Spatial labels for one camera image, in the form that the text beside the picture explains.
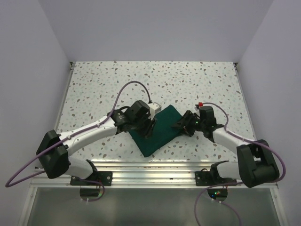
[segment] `green cloth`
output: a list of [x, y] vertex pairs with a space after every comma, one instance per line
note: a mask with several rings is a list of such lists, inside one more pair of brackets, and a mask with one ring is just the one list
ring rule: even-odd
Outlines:
[[168, 106], [156, 114], [155, 117], [157, 118], [157, 123], [150, 138], [143, 138], [134, 130], [129, 132], [144, 157], [149, 157], [160, 147], [181, 134], [180, 130], [172, 128], [181, 118], [180, 113], [174, 106]]

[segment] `purple cable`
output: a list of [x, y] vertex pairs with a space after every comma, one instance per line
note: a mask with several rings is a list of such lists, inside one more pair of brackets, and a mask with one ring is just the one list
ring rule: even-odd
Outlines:
[[[248, 142], [248, 143], [251, 143], [251, 144], [255, 144], [255, 145], [259, 145], [259, 146], [261, 146], [261, 147], [264, 147], [264, 148], [268, 149], [269, 151], [271, 151], [271, 152], [279, 159], [279, 161], [280, 161], [280, 163], [281, 163], [281, 166], [282, 166], [282, 175], [281, 175], [278, 179], [272, 181], [271, 183], [278, 182], [278, 181], [282, 180], [282, 179], [285, 177], [285, 175], [286, 175], [286, 167], [285, 167], [285, 163], [284, 163], [284, 161], [282, 160], [282, 158], [280, 157], [280, 155], [279, 155], [277, 152], [275, 152], [275, 151], [274, 151], [272, 148], [270, 148], [269, 146], [266, 146], [266, 145], [264, 145], [264, 144], [258, 143], [258, 142], [256, 142], [256, 141], [252, 141], [252, 140], [249, 140], [249, 139], [242, 138], [242, 137], [240, 137], [239, 135], [237, 135], [237, 134], [235, 134], [235, 133], [232, 133], [231, 131], [228, 131], [228, 130], [227, 130], [227, 125], [228, 125], [228, 123], [229, 123], [229, 117], [228, 117], [227, 113], [226, 113], [219, 105], [217, 105], [217, 104], [215, 104], [215, 103], [206, 102], [206, 103], [203, 103], [203, 104], [204, 104], [204, 105], [214, 105], [214, 106], [216, 106], [217, 108], [219, 108], [219, 109], [225, 114], [225, 116], [226, 116], [226, 123], [225, 123], [225, 125], [224, 125], [224, 129], [225, 129], [225, 131], [226, 131], [227, 133], [229, 133], [229, 134], [232, 135], [233, 137], [235, 137], [235, 138], [237, 138], [237, 139], [240, 139], [240, 140], [242, 140], [242, 141], [246, 141], [246, 142]], [[218, 187], [218, 186], [235, 186], [235, 185], [240, 185], [240, 184], [243, 184], [243, 182], [238, 182], [238, 183], [226, 183], [226, 184], [213, 185], [213, 186], [209, 186], [209, 187], [205, 188], [203, 191], [201, 191], [201, 192], [198, 194], [198, 196], [197, 196], [197, 198], [196, 198], [196, 200], [195, 200], [195, 203], [194, 203], [194, 217], [195, 217], [195, 219], [196, 219], [196, 221], [197, 221], [197, 224], [198, 224], [199, 226], [201, 226], [201, 223], [199, 222], [198, 217], [197, 217], [197, 203], [198, 203], [198, 200], [199, 200], [200, 196], [201, 196], [205, 191], [207, 191], [208, 189], [211, 189], [211, 188], [213, 188], [213, 187]], [[230, 205], [228, 205], [228, 204], [226, 204], [226, 203], [224, 203], [224, 202], [222, 202], [222, 204], [224, 204], [225, 206], [227, 206], [227, 207], [229, 207], [231, 210], [233, 210], [233, 212], [237, 215], [237, 218], [238, 218], [238, 220], [239, 220], [239, 226], [241, 226], [241, 225], [242, 225], [242, 221], [241, 221], [241, 218], [240, 218], [238, 212], [237, 212], [235, 209], [233, 209]]]
[[[117, 97], [116, 97], [116, 100], [115, 100], [114, 105], [113, 105], [113, 107], [112, 107], [112, 110], [111, 110], [110, 113], [108, 114], [108, 117], [105, 118], [105, 119], [100, 123], [100, 125], [106, 123], [106, 121], [108, 121], [109, 118], [112, 116], [113, 111], [115, 110], [115, 107], [116, 107], [116, 105], [117, 105], [118, 99], [119, 99], [119, 97], [120, 97], [122, 91], [124, 90], [124, 88], [125, 88], [126, 86], [128, 86], [128, 85], [131, 84], [131, 83], [138, 83], [138, 84], [142, 85], [143, 88], [146, 90], [147, 96], [148, 96], [148, 98], [149, 98], [149, 103], [151, 103], [151, 96], [150, 96], [150, 93], [148, 92], [147, 88], [146, 88], [141, 82], [139, 82], [139, 81], [129, 81], [127, 84], [125, 84], [125, 85], [121, 88], [121, 90], [120, 90], [119, 93], [117, 94]], [[74, 136], [76, 136], [76, 135], [78, 135], [78, 134], [80, 134], [80, 133], [86, 132], [86, 131], [88, 131], [88, 130], [90, 130], [90, 129], [94, 129], [94, 128], [96, 128], [96, 127], [97, 127], [97, 125], [94, 125], [94, 126], [90, 126], [90, 127], [85, 128], [85, 129], [79, 130], [79, 131], [77, 131], [77, 132], [71, 134], [70, 137], [74, 137]], [[20, 169], [19, 169], [19, 170], [18, 170], [18, 171], [10, 178], [10, 179], [8, 179], [8, 181], [7, 181], [6, 184], [5, 184], [5, 187], [11, 187], [11, 186], [14, 186], [14, 185], [19, 184], [19, 183], [21, 183], [21, 182], [23, 182], [23, 181], [25, 181], [25, 180], [27, 180], [27, 179], [30, 179], [30, 178], [34, 177], [34, 176], [36, 176], [36, 175], [45, 173], [45, 171], [41, 171], [41, 172], [38, 172], [38, 173], [34, 173], [34, 174], [29, 175], [29, 176], [27, 176], [27, 177], [25, 177], [25, 178], [22, 178], [22, 179], [20, 179], [20, 180], [14, 182], [14, 183], [11, 183], [11, 182], [13, 181], [13, 179], [15, 179], [15, 178], [16, 178], [16, 177], [17, 177], [17, 176], [18, 176], [25, 168], [27, 168], [27, 167], [28, 167], [30, 164], [32, 164], [35, 160], [37, 160], [39, 157], [43, 156], [44, 154], [46, 154], [47, 152], [49, 152], [49, 151], [52, 150], [53, 148], [59, 146], [60, 144], [62, 144], [63, 142], [65, 142], [67, 139], [68, 139], [68, 138], [66, 137], [66, 138], [64, 138], [63, 140], [61, 140], [61, 141], [55, 143], [54, 145], [51, 145], [50, 147], [46, 148], [44, 151], [42, 151], [42, 152], [40, 152], [38, 155], [36, 155], [34, 158], [32, 158], [32, 159], [31, 159], [29, 162], [27, 162], [23, 167], [21, 167], [21, 168], [20, 168]]]
[[104, 188], [104, 186], [103, 186], [103, 184], [101, 182], [93, 181], [93, 180], [83, 180], [81, 178], [77, 178], [77, 179], [80, 180], [80, 181], [84, 181], [84, 182], [88, 182], [88, 183], [93, 183], [93, 184], [99, 185], [99, 187], [103, 187], [103, 192], [101, 193], [101, 195], [100, 195], [100, 192], [99, 192], [98, 197], [96, 199], [91, 199], [90, 200], [90, 199], [87, 198], [87, 199], [85, 199], [85, 201], [87, 201], [87, 202], [95, 202], [97, 200], [100, 200], [103, 197], [105, 188]]
[[[233, 182], [233, 183], [225, 183], [225, 184], [220, 184], [220, 185], [212, 185], [212, 186], [209, 186], [209, 187], [205, 188], [203, 191], [201, 191], [201, 192], [198, 194], [198, 196], [197, 196], [197, 198], [196, 198], [196, 200], [195, 200], [195, 202], [194, 202], [194, 217], [195, 217], [195, 219], [196, 219], [196, 221], [197, 221], [197, 224], [198, 224], [199, 226], [201, 226], [201, 223], [200, 223], [200, 221], [198, 220], [198, 216], [197, 216], [197, 203], [198, 203], [199, 198], [201, 197], [201, 195], [202, 195], [205, 191], [207, 191], [207, 190], [209, 190], [209, 189], [211, 189], [211, 188], [213, 188], [213, 187], [218, 187], [218, 186], [235, 186], [235, 185], [240, 185], [240, 184], [242, 184], [242, 183], [243, 183], [243, 182], [238, 182], [238, 183]], [[239, 220], [239, 226], [242, 226], [242, 221], [241, 221], [241, 218], [240, 218], [238, 212], [237, 212], [235, 209], [233, 209], [229, 204], [226, 204], [226, 203], [224, 203], [224, 202], [222, 202], [222, 204], [225, 205], [225, 206], [227, 206], [227, 207], [229, 207], [231, 210], [233, 210], [233, 212], [236, 214], [236, 216], [237, 216], [237, 218], [238, 218], [238, 220]]]

